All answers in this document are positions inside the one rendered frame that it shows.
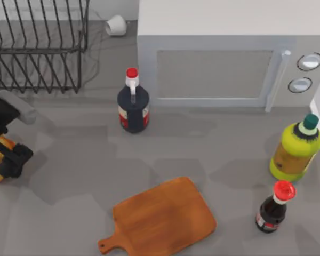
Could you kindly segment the dark jug bottle red cap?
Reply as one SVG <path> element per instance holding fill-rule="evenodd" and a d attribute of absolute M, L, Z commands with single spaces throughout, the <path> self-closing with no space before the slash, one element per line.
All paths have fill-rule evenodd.
<path fill-rule="evenodd" d="M 150 96 L 139 81 L 136 68 L 126 70 L 125 85 L 117 95 L 119 122 L 129 133 L 142 132 L 149 123 Z"/>

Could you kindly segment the white cup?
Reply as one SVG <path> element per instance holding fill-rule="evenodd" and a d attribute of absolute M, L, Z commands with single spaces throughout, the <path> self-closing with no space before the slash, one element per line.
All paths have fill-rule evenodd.
<path fill-rule="evenodd" d="M 105 23 L 105 29 L 109 36 L 124 36 L 127 31 L 127 24 L 120 15 L 115 15 Z"/>

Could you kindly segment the wooden cutting board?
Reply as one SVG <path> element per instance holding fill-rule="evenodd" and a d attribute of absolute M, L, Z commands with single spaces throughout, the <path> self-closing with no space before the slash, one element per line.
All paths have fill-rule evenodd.
<path fill-rule="evenodd" d="M 210 208 L 188 177 L 179 177 L 113 207 L 115 231 L 98 242 L 102 254 L 171 256 L 206 238 L 217 227 Z"/>

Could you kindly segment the microwave oven door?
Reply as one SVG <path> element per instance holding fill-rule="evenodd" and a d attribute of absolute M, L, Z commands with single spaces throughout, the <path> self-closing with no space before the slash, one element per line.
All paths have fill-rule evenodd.
<path fill-rule="evenodd" d="M 263 107 L 281 52 L 282 36 L 140 35 L 140 82 L 159 107 Z"/>

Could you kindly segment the pale microwave oven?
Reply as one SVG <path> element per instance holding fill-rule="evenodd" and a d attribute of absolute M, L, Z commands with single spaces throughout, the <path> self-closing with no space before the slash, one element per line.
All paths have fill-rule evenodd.
<path fill-rule="evenodd" d="M 320 0 L 140 0 L 140 35 L 289 37 L 295 45 L 273 107 L 308 106 L 320 85 L 320 66 L 297 67 L 301 56 L 320 54 Z M 290 81 L 302 77 L 310 89 L 290 92 Z"/>

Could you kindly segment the small dark bottle red cap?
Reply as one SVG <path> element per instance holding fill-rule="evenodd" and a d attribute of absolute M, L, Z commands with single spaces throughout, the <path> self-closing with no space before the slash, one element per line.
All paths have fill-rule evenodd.
<path fill-rule="evenodd" d="M 255 216 L 257 228 L 270 234 L 275 232 L 285 219 L 287 202 L 294 199 L 297 190 L 293 183 L 279 180 L 273 186 L 273 193 L 260 205 Z"/>

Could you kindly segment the green bottle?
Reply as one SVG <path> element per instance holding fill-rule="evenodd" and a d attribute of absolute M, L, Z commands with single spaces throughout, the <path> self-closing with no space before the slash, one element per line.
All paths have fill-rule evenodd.
<path fill-rule="evenodd" d="M 290 124 L 283 130 L 269 163 L 273 177 L 289 182 L 303 178 L 320 150 L 318 123 L 318 116 L 308 114 L 302 121 Z"/>

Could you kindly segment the small microwave knob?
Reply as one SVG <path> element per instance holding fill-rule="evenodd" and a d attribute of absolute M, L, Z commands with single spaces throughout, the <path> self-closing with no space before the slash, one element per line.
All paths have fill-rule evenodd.
<path fill-rule="evenodd" d="M 302 77 L 295 80 L 290 81 L 288 84 L 288 90 L 292 93 L 303 93 L 310 89 L 313 82 L 308 77 Z"/>

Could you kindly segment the large microwave knob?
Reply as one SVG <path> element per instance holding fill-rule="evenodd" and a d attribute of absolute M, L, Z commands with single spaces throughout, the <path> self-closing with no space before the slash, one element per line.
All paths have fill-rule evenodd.
<path fill-rule="evenodd" d="M 311 53 L 303 55 L 297 61 L 297 67 L 305 72 L 314 70 L 320 66 L 320 54 Z"/>

